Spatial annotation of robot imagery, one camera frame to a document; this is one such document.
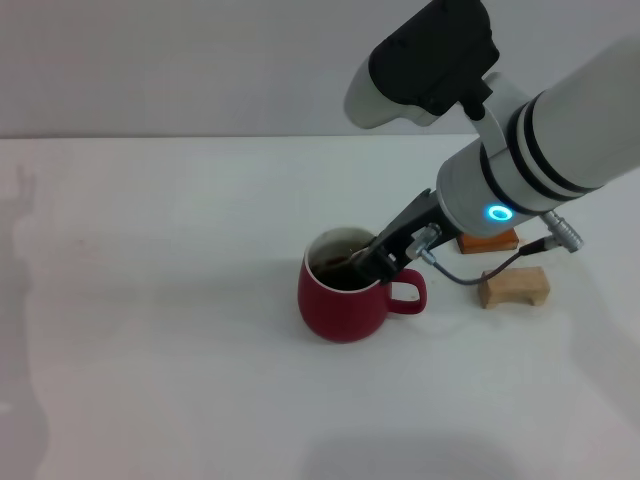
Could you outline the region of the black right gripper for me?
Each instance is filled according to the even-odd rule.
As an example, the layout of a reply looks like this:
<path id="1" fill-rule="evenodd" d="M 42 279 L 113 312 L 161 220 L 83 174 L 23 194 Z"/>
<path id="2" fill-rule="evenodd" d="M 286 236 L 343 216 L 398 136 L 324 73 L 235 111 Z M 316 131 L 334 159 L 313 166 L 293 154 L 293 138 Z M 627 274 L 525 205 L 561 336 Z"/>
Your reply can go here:
<path id="1" fill-rule="evenodd" d="M 350 266 L 363 279 L 390 283 L 410 261 L 419 257 L 412 244 L 421 232 L 436 226 L 438 235 L 428 249 L 438 247 L 461 230 L 446 216 L 436 191 L 420 193 L 380 233 L 350 257 Z"/>

